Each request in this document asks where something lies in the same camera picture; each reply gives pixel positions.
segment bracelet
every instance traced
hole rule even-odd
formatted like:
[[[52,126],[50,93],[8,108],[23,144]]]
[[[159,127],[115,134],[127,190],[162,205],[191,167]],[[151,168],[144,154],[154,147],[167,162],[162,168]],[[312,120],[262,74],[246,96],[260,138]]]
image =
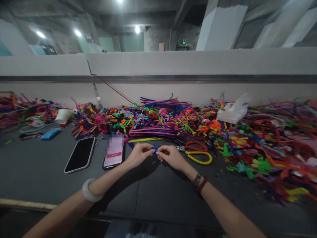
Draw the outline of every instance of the bracelet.
[[[194,188],[196,188],[196,187],[198,186],[200,180],[201,180],[201,174],[198,173],[198,174],[196,175],[195,179],[192,181],[192,183],[193,183],[193,185],[194,185]]]
[[[200,192],[202,190],[202,188],[205,186],[205,184],[207,183],[207,177],[204,177],[204,180],[202,181],[201,185],[199,185],[195,191],[196,192]]]
[[[85,197],[86,200],[90,201],[90,202],[98,202],[100,201],[102,198],[103,198],[103,195],[101,196],[95,196],[95,195],[92,195],[90,192],[89,192],[89,189],[88,189],[88,185],[90,183],[92,183],[93,181],[95,181],[96,179],[95,178],[91,178],[91,179],[88,179],[86,182],[84,182],[83,184],[83,195]]]

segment pile of pipe cleaners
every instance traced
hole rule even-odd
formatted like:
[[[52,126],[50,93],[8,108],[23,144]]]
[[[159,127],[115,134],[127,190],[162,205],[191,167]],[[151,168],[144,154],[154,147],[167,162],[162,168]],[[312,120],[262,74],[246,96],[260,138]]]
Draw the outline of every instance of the pile of pipe cleaners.
[[[20,138],[36,137],[42,133],[39,130],[53,125],[54,119],[61,106],[50,100],[30,101],[24,94],[17,98],[0,97],[0,135],[21,129],[24,136]]]
[[[177,98],[102,108],[76,104],[72,114],[76,140],[84,136],[123,134],[126,143],[164,139],[177,146],[190,140],[205,143],[213,156],[222,154],[227,169],[258,183],[269,199],[280,204],[305,194],[317,201],[317,104],[311,100],[249,106],[237,124],[217,121],[228,102],[210,100],[205,108]],[[51,101],[0,100],[0,129],[33,123],[34,116],[51,123],[58,105]]]

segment plastic bag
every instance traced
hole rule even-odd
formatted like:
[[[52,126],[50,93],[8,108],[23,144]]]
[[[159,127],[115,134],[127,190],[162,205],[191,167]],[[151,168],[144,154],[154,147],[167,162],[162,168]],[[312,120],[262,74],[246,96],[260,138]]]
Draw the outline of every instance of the plastic bag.
[[[240,121],[248,110],[248,104],[251,101],[249,94],[244,94],[235,101],[235,103],[228,103],[223,109],[217,113],[217,121],[224,121],[228,123],[236,124]]]

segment smartphone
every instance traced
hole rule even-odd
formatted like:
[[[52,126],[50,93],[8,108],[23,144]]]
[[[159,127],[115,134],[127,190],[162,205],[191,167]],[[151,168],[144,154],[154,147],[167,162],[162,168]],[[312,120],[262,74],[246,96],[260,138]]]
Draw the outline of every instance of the smartphone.
[[[70,174],[89,166],[96,138],[90,137],[77,141],[77,144],[70,156],[64,173]]]
[[[102,165],[104,170],[121,164],[125,158],[124,136],[111,135],[107,138],[106,156]]]

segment white jade bangle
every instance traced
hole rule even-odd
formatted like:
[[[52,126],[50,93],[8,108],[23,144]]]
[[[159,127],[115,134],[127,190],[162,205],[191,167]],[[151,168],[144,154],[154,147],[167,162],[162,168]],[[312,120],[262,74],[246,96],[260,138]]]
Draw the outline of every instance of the white jade bangle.
[[[95,195],[92,195],[90,192],[89,192],[89,189],[88,189],[88,185],[90,183],[92,183],[93,181],[95,181],[96,179],[95,178],[91,178],[91,179],[88,179],[86,182],[84,182],[83,184],[83,195],[85,197],[86,200],[88,201],[91,201],[91,202],[98,202],[102,199],[103,195],[101,196],[95,196]]]

